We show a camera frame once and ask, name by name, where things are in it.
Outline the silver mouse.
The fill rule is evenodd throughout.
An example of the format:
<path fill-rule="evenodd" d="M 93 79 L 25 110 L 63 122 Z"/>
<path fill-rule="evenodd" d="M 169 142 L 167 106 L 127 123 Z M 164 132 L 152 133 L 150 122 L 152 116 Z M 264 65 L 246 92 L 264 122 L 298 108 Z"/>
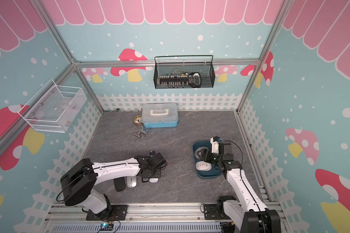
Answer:
<path fill-rule="evenodd" d="M 137 176 L 127 176 L 126 185 L 128 188 L 134 188 L 137 186 Z"/>

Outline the black mouse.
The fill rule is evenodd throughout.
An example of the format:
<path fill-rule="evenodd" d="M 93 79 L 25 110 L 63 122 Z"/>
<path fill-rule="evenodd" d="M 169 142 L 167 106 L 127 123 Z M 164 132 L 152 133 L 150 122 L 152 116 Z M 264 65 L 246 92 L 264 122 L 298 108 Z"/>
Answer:
<path fill-rule="evenodd" d="M 116 178 L 114 181 L 114 187 L 117 192 L 121 192 L 125 190 L 126 183 L 125 183 L 125 177 Z"/>

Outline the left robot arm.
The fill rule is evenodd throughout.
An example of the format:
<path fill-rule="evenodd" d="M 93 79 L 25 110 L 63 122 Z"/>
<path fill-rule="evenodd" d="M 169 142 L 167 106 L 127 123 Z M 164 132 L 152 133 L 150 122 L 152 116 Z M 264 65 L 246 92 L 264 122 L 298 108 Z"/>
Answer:
<path fill-rule="evenodd" d="M 150 152 L 149 155 L 137 155 L 133 158 L 99 163 L 89 158 L 80 160 L 60 179 L 62 187 L 56 201 L 66 206 L 81 205 L 88 209 L 87 213 L 104 222 L 116 220 L 117 211 L 113 209 L 109 198 L 100 194 L 94 187 L 109 180 L 119 189 L 125 188 L 125 178 L 141 177 L 143 183 L 156 182 L 161 171 L 168 163 L 161 153 Z"/>

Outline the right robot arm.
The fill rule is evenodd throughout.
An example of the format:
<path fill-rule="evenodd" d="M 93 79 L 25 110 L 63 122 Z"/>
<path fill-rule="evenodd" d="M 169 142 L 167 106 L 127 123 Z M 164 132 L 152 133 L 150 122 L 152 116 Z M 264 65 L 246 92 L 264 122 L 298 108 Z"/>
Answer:
<path fill-rule="evenodd" d="M 234 159 L 233 142 L 211 139 L 211 147 L 199 147 L 194 156 L 199 162 L 217 166 L 233 188 L 236 197 L 221 196 L 217 214 L 229 217 L 240 233 L 280 233 L 281 219 L 276 210 L 269 209 L 249 183 L 242 163 Z"/>

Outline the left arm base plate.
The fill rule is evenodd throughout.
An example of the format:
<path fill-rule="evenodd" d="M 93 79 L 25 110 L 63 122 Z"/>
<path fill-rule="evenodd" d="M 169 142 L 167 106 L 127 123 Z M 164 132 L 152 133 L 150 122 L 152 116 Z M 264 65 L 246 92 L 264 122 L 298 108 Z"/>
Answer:
<path fill-rule="evenodd" d="M 125 220 L 127 214 L 128 205 L 111 205 L 99 214 L 94 214 L 91 211 L 87 212 L 87 221 L 114 221 Z"/>

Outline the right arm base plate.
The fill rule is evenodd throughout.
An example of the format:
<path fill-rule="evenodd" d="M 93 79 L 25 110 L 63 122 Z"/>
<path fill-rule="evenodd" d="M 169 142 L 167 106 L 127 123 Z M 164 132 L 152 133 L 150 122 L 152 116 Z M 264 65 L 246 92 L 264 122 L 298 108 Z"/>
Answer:
<path fill-rule="evenodd" d="M 205 220 L 230 219 L 217 204 L 201 204 L 200 210 L 204 214 Z"/>

